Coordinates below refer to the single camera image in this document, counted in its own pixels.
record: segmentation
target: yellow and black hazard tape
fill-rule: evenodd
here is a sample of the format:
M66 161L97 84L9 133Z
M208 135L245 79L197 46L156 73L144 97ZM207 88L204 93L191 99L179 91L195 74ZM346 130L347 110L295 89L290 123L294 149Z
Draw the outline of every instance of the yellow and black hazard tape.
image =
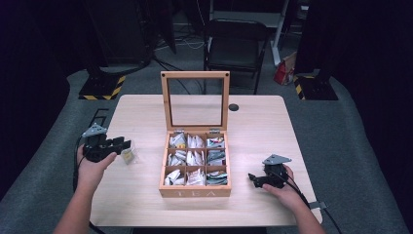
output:
M309 78L309 79L314 79L314 76L302 76L302 77ZM299 79L298 79L297 76L294 76L293 82L294 82L295 91L297 92L298 97L300 99L306 99L306 97L304 96L304 93L303 93L303 89L301 88L301 85L300 85L300 82L299 82Z
M121 88L125 82L125 78L126 78L125 76L122 76L121 78L119 78L119 81L116 84L116 87L112 92L112 95L110 96L81 96L79 95L79 99L88 99L88 100L115 99L118 96L119 92L121 92Z

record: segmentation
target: gray carpet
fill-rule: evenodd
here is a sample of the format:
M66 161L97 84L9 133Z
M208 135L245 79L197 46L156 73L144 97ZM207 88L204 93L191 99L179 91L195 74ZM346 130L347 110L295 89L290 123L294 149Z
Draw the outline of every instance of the gray carpet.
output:
M297 45L298 38L289 36L282 57L295 51ZM168 48L156 51L156 55L184 70L203 69L202 49L179 45L176 55ZM120 96L161 94L162 70L152 61L144 69L128 75ZM258 95L284 98L316 195L327 203L343 233L408 233L347 90L331 79L338 101L300 100L292 84L280 86L273 81L274 72L272 54L268 50ZM68 77L71 91L66 105L31 162L0 203L0 233L50 233L60 219L72 195L75 141L98 108L110 109L106 121L106 125L109 124L119 100L119 97L79 100L78 92L87 78L86 71ZM251 94L252 91L231 90L231 93ZM325 213L322 226L328 233L337 233ZM103 227L102 230L131 232L130 228L118 227ZM267 232L297 233L297 228L268 227Z

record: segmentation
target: chair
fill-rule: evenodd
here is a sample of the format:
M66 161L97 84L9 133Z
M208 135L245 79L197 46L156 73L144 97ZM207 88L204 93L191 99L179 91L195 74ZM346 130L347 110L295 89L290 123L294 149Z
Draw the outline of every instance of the chair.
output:
M253 87L241 88L253 89L256 95L269 35L261 22L212 19L204 33L204 70L250 72Z

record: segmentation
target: human hand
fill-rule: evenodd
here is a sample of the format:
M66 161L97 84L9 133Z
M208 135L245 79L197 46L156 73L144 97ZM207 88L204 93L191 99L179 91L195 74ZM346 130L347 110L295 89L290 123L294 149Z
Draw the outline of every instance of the human hand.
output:
M94 163L89 161L83 155L82 144L77 151L77 162L79 165L79 177L76 190L87 192L90 195L94 195L100 181L103 178L104 170L115 160L116 152L110 153L105 159L100 162Z
M294 174L291 168L287 165L284 165L284 167L289 175L288 182L294 186ZM297 212L303 205L306 206L298 193L288 184L283 188L277 188L266 183L263 184L262 188L277 197L286 208L293 212Z

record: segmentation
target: wooden lid frame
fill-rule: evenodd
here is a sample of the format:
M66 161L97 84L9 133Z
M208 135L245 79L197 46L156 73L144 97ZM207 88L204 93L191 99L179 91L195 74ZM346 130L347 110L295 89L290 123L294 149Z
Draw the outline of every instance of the wooden lid frame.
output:
M164 95L164 108L167 120L168 131L184 130L186 131L206 131L206 130L227 130L228 122L228 96L230 86L229 71L162 71L162 91ZM169 81L171 79L222 79L220 123L219 124L174 124L172 121L172 106Z

